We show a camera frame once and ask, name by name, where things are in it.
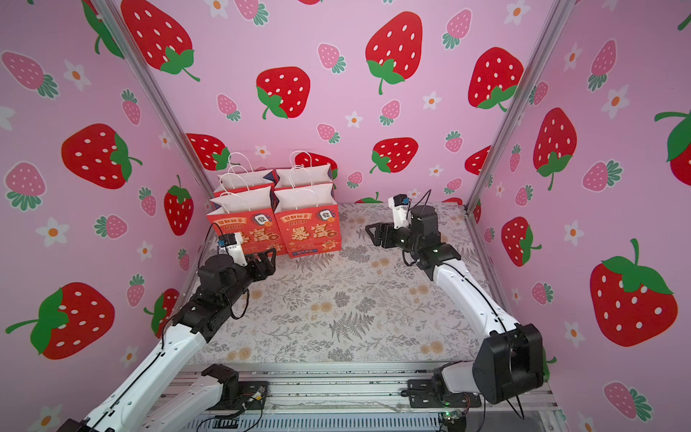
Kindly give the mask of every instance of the pink strawberry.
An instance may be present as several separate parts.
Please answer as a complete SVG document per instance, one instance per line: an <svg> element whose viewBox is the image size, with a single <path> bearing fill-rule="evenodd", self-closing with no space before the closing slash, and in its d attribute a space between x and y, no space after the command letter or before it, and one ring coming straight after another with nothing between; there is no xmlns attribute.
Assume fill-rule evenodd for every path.
<svg viewBox="0 0 691 432"><path fill-rule="evenodd" d="M23 212L40 206L39 195L46 193L46 183L41 173L28 162L20 162L10 170L5 176L5 185L10 190L5 195L10 204Z"/></svg>
<svg viewBox="0 0 691 432"><path fill-rule="evenodd" d="M547 96L547 91L549 91L549 85L544 81L540 81L540 83L534 86L533 90L530 91L528 103L535 106L539 105L545 96Z"/></svg>
<svg viewBox="0 0 691 432"><path fill-rule="evenodd" d="M96 225L93 227L96 230L96 235L103 238L112 238L113 240L127 232L127 224L115 214L111 214L107 219L105 216L101 216L96 219Z"/></svg>
<svg viewBox="0 0 691 432"><path fill-rule="evenodd" d="M554 291L552 291L552 287L547 285L547 283L536 283L531 292L533 298L543 306L551 303L552 299L554 299Z"/></svg>
<svg viewBox="0 0 691 432"><path fill-rule="evenodd" d="M484 240L487 243L492 243L492 240L494 240L494 228L489 227L484 230Z"/></svg>
<svg viewBox="0 0 691 432"><path fill-rule="evenodd" d="M607 74L612 71L616 63L616 41L614 39L605 42L597 57L590 66L588 78L588 90L595 91L607 81Z"/></svg>
<svg viewBox="0 0 691 432"><path fill-rule="evenodd" d="M130 306L134 308L142 300L144 296L144 278L141 274L137 273L132 276L130 281L130 286L127 288L127 301Z"/></svg>
<svg viewBox="0 0 691 432"><path fill-rule="evenodd" d="M142 210L149 216L156 215L156 197L151 195L151 189L143 187L139 190L139 199L142 201Z"/></svg>
<svg viewBox="0 0 691 432"><path fill-rule="evenodd" d="M399 115L401 115L401 102L394 99L381 108L379 123L382 126L390 126Z"/></svg>
<svg viewBox="0 0 691 432"><path fill-rule="evenodd" d="M328 141L329 144L336 144L341 140L339 133L336 132L336 129L330 124L318 124L316 126L316 131L319 133L319 137L324 141Z"/></svg>
<svg viewBox="0 0 691 432"><path fill-rule="evenodd" d="M36 90L41 97L54 99L58 96L57 82L51 75L44 74L43 68L34 59L12 51L3 51L1 57L7 70L22 86Z"/></svg>
<svg viewBox="0 0 691 432"><path fill-rule="evenodd" d="M533 187L531 185L525 185L524 187L518 190L515 202L516 205L525 207L526 204L528 204L528 201L530 201L531 199L533 199Z"/></svg>
<svg viewBox="0 0 691 432"><path fill-rule="evenodd" d="M319 53L321 65L325 68L331 69L333 73L341 73L346 70L346 59L335 46L320 44L316 51Z"/></svg>
<svg viewBox="0 0 691 432"><path fill-rule="evenodd" d="M142 118L142 110L137 105L137 98L134 97L129 88L122 91L122 110L125 115L130 120L130 123L135 126L139 124L139 120Z"/></svg>
<svg viewBox="0 0 691 432"><path fill-rule="evenodd" d="M652 418L650 413L652 407L647 404L645 396L641 395L634 388L626 388L620 382L610 382L603 387L603 393L610 404L614 405L624 417L635 420L636 416L642 422Z"/></svg>
<svg viewBox="0 0 691 432"><path fill-rule="evenodd" d="M227 97L223 93L219 93L216 96L216 102L218 103L218 110L225 114L225 117L231 122L237 122L240 119L240 111L238 111L238 106L230 97Z"/></svg>
<svg viewBox="0 0 691 432"><path fill-rule="evenodd" d="M348 176L348 187L355 189L362 183L362 173L360 171L355 171Z"/></svg>
<svg viewBox="0 0 691 432"><path fill-rule="evenodd" d="M452 181L446 183L446 187L444 188L444 193L447 195L451 195L454 192L456 192L458 189L461 189L461 184L463 183L463 180L460 178L454 178Z"/></svg>
<svg viewBox="0 0 691 432"><path fill-rule="evenodd" d="M187 254L186 250L180 249L178 251L178 260L180 260L181 269L183 269L185 272L189 270L189 255Z"/></svg>
<svg viewBox="0 0 691 432"><path fill-rule="evenodd" d="M462 145L463 138L461 138L461 133L459 131L451 131L446 136L446 144L444 146L446 150L449 150L451 153L457 153Z"/></svg>
<svg viewBox="0 0 691 432"><path fill-rule="evenodd" d="M471 29L473 14L470 9L463 9L446 24L446 33L442 36L445 49L452 50L461 43L461 39L468 35Z"/></svg>
<svg viewBox="0 0 691 432"><path fill-rule="evenodd" d="M259 0L235 0L235 6L238 7L240 15L248 21L254 21L255 26L263 26L269 22L269 12Z"/></svg>
<svg viewBox="0 0 691 432"><path fill-rule="evenodd" d="M593 192L602 192L607 186L613 187L621 180L624 171L619 162L610 160L605 165L598 162L583 176L583 187Z"/></svg>
<svg viewBox="0 0 691 432"><path fill-rule="evenodd" d="M520 145L516 144L511 150L511 157L509 158L509 168L512 173L516 172L518 168L518 163L520 162Z"/></svg>

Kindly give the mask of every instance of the floral tablecloth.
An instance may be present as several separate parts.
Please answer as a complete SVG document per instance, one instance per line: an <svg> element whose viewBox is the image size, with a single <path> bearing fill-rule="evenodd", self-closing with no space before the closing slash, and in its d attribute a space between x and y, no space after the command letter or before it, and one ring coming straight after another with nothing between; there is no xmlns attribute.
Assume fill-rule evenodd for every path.
<svg viewBox="0 0 691 432"><path fill-rule="evenodd" d="M460 207L433 205L442 239L486 287ZM229 319L190 364L475 359L475 334L446 293L406 267L400 250L375 247L365 233L365 225L391 220L386 204L339 211L343 249L278 257L276 274L250 286L245 317Z"/></svg>

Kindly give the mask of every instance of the bag handle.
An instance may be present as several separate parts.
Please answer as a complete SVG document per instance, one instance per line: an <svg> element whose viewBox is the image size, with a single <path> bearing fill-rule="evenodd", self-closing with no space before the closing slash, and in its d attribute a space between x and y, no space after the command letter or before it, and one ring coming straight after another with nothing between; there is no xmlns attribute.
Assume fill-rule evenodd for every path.
<svg viewBox="0 0 691 432"><path fill-rule="evenodd" d="M224 196L224 195L235 195L238 198L240 198L241 200L245 201L245 204L247 204L247 211L251 212L251 210L249 209L249 203L242 196L239 196L238 194L235 194L234 192L223 192L220 196ZM224 206L223 203L219 203L219 204L227 212L226 214L230 214L230 210L228 210L228 207Z"/></svg>
<svg viewBox="0 0 691 432"><path fill-rule="evenodd" d="M242 180L243 183L245 183L245 186L247 187L247 190L249 191L249 185L247 184L247 182L245 181L245 179L242 178L242 177L240 177L240 174L237 174L237 173L234 173L234 172L233 172L233 173L225 173L225 174L221 175L221 177L218 178L218 182L220 182L220 186L223 188L224 191L228 192L228 189L226 189L226 188L225 188L225 185L223 184L223 178L224 178L225 176L238 176L238 177L240 178L240 180ZM232 187L233 189L237 189L237 188L235 187L235 185L233 184L233 180L230 180L230 185L231 185L231 187Z"/></svg>

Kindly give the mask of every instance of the pink wall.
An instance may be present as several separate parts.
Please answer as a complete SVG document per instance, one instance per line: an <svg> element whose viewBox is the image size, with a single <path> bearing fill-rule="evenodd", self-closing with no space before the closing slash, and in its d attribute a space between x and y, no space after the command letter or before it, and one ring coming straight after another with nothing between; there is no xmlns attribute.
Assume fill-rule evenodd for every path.
<svg viewBox="0 0 691 432"><path fill-rule="evenodd" d="M0 417L8 431L54 431L68 417L83 418L155 345L144 307L154 311L165 290L183 289L208 227L205 199L175 144L159 139L164 127L128 64L103 41L95 52L97 33L80 1L14 1L0 17L0 41L0 52L26 56L4 53L0 66L0 171L9 198L0 205L1 327L40 318L0 338ZM55 88L47 75L57 85L53 99L36 90ZM126 104L137 125L123 109L126 89L137 98L138 108ZM74 136L94 124L101 126ZM131 161L126 182L127 159L122 144L119 157L112 152L112 131L143 163ZM164 215L178 174L196 206L181 236ZM152 193L145 202L143 187ZM97 233L101 216L111 224ZM178 260L183 248L189 271ZM143 282L130 283L136 275Z"/></svg>
<svg viewBox="0 0 691 432"><path fill-rule="evenodd" d="M163 71L152 69L152 73L187 133L218 138L230 151L246 154L255 167L286 167L289 154L297 149L326 156L338 167L336 199L347 203L375 198L377 194L381 200L429 188L433 190L432 200L466 200L477 175L466 170L464 164L470 159L470 165L478 152L478 156L486 155L483 149L491 144L503 115L499 106L483 109L475 105L488 93L486 85L502 85L508 90L518 81L520 63L527 62L552 1L153 1L162 12L145 3L124 0L123 15L153 68L162 67L167 46L175 48L175 58L166 58L168 64ZM146 8L153 11L151 17L145 13ZM467 11L451 20L464 9ZM390 37L387 28L370 40L395 17ZM468 21L469 30L464 32ZM151 32L151 28L161 35ZM451 33L445 39L448 29ZM458 36L460 44L450 40L451 35ZM480 60L483 53L495 47L515 59L503 50L492 50ZM193 59L178 58L176 53L185 50L193 50ZM342 64L337 64L338 57L343 57L343 70ZM396 61L393 72L398 77L378 71L379 60L387 58ZM503 58L504 63L496 64L497 58ZM386 78L383 95L378 94L381 78L372 75L368 59L374 62L375 73ZM487 61L491 61L489 68L485 67ZM483 74L479 76L484 78L482 83L473 74L476 62ZM261 75L263 91L272 93L265 97L283 95L288 116L280 118L268 111L263 120L267 105L258 97L258 77L269 69L284 67L300 68L295 77L299 83L309 80L310 85L272 85L283 82L285 76L293 77L295 70L276 71L276 77ZM401 78L405 82L389 84ZM295 98L301 94L300 87L302 94L309 91L306 100ZM468 101L469 91L474 105ZM222 110L218 107L219 94L225 96ZM383 110L394 120L388 126L380 122ZM454 131L461 139L452 135L447 142L447 136ZM334 133L338 133L338 140L333 139ZM391 161L388 168L394 172L385 173L375 167L372 150L378 142L392 138L412 138L419 151L412 159ZM396 142L385 144L391 147ZM415 143L401 141L411 146ZM202 161L209 162L211 171L207 173L216 182L216 160L207 157L211 156L208 150L202 152ZM397 153L380 154L395 157ZM243 161L236 158L233 162ZM351 189L348 178L355 172L362 173L363 179L359 187Z"/></svg>
<svg viewBox="0 0 691 432"><path fill-rule="evenodd" d="M549 385L572 431L688 428L691 28L677 28L688 15L680 2L579 3L540 78L547 94L526 106L481 198L486 248L515 315L557 359ZM607 76L594 92L593 72ZM667 111L683 117L655 122ZM526 224L542 246L529 260Z"/></svg>

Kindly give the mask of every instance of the white flower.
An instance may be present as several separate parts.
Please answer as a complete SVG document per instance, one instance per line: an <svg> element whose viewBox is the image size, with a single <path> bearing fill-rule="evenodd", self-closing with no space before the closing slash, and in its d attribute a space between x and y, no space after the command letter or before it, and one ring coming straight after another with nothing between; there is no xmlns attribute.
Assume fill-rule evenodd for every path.
<svg viewBox="0 0 691 432"><path fill-rule="evenodd" d="M442 99L437 96L436 91L433 91L432 94L429 96L423 96L422 100L425 102L424 105L422 105L422 109L437 109L437 104L442 101Z"/></svg>
<svg viewBox="0 0 691 432"><path fill-rule="evenodd" d="M137 253L139 254L140 258L143 260L147 258L151 258L151 251L153 250L153 245L149 245L146 243L146 240L142 241L142 246L137 248Z"/></svg>
<svg viewBox="0 0 691 432"><path fill-rule="evenodd" d="M515 3L509 3L507 5L507 11L509 14L504 20L504 24L508 24L513 21L515 25L520 24L521 17L530 11L530 6L525 4L525 0L518 0Z"/></svg>
<svg viewBox="0 0 691 432"><path fill-rule="evenodd" d="M443 170L444 168L439 168L439 164L436 164L434 167L430 168L430 177L439 177Z"/></svg>
<svg viewBox="0 0 691 432"><path fill-rule="evenodd" d="M168 137L167 133L163 133L162 135L158 136L158 139L161 140L161 147L164 149L171 149L171 139Z"/></svg>
<svg viewBox="0 0 691 432"><path fill-rule="evenodd" d="M605 0L605 2L603 3L603 9L606 8L607 6L609 6L609 11L613 12L614 8L616 7L617 1L619 1L619 0Z"/></svg>
<svg viewBox="0 0 691 432"><path fill-rule="evenodd" d="M60 417L57 415L60 414L61 410L62 404L55 408L44 406L41 408L39 419L33 422L26 430L29 432L48 432L48 429L60 426Z"/></svg>
<svg viewBox="0 0 691 432"><path fill-rule="evenodd" d="M609 99L604 105L602 112L609 113L609 119L613 120L617 111L621 108L626 108L629 106L629 100L625 97L626 92L629 90L629 84L626 84L621 90L610 90L607 93L607 99Z"/></svg>
<svg viewBox="0 0 691 432"><path fill-rule="evenodd" d="M218 15L223 18L228 18L228 14L225 13L225 7L228 6L228 0L204 0L204 2L211 6L211 18L215 18Z"/></svg>
<svg viewBox="0 0 691 432"><path fill-rule="evenodd" d="M135 363L137 361L137 350L139 349L138 346L131 347L128 346L127 349L125 350L125 355L120 357L120 362L122 364L123 369L127 369L127 367L130 365L130 363Z"/></svg>
<svg viewBox="0 0 691 432"><path fill-rule="evenodd" d="M262 159L266 159L266 157L271 154L271 152L266 149L266 146L254 146L254 149L256 150L254 154L261 156Z"/></svg>
<svg viewBox="0 0 691 432"><path fill-rule="evenodd" d="M345 119L348 121L348 127L355 126L360 129L362 117L358 117L355 111L353 111L351 115L347 115Z"/></svg>
<svg viewBox="0 0 691 432"><path fill-rule="evenodd" d="M583 231L578 229L578 221L575 220L571 225L564 225L564 230L566 235L564 236L564 241L571 241L574 246L578 246L578 239L583 237L585 234Z"/></svg>
<svg viewBox="0 0 691 432"><path fill-rule="evenodd" d="M564 321L564 325L566 326L566 334L564 334L564 337L570 339L571 342L574 343L574 346L578 347L578 342L585 340L583 335L578 331L578 323L569 324Z"/></svg>
<svg viewBox="0 0 691 432"><path fill-rule="evenodd" d="M578 425L578 428L583 431L583 432L597 432L595 428L593 427L593 418L592 417L585 417L583 414L578 413L578 419L580 420L580 424Z"/></svg>
<svg viewBox="0 0 691 432"><path fill-rule="evenodd" d="M48 218L48 226L36 229L36 233L44 236L44 245L46 247L52 245L54 242L67 243L65 233L70 228L70 225L58 225L54 218Z"/></svg>
<svg viewBox="0 0 691 432"><path fill-rule="evenodd" d="M11 131L12 125L10 124L8 118L12 117L14 114L15 110L8 108L7 106L0 106L0 127Z"/></svg>
<svg viewBox="0 0 691 432"><path fill-rule="evenodd" d="M521 300L520 294L518 294L518 288L514 288L511 291L511 298L516 302L516 304L518 304L518 302Z"/></svg>
<svg viewBox="0 0 691 432"><path fill-rule="evenodd" d="M576 59L578 59L578 56L582 51L583 48L579 48L578 44L574 42L574 46L564 56L564 61L566 62L566 64L564 65L564 72L568 71L569 69L576 68Z"/></svg>
<svg viewBox="0 0 691 432"><path fill-rule="evenodd" d="M84 67L81 64L75 66L69 60L65 60L65 67L67 71L62 76L68 81L74 82L79 91L84 90L84 86L91 85L91 81L84 74Z"/></svg>

